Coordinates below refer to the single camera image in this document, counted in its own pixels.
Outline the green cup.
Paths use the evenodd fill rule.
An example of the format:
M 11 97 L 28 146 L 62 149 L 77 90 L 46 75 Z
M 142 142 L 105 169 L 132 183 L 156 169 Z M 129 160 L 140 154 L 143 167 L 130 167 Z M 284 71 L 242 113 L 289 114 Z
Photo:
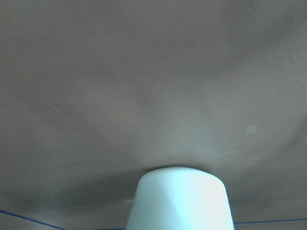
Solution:
M 126 229 L 232 230 L 225 185 L 192 168 L 148 172 L 138 182 Z

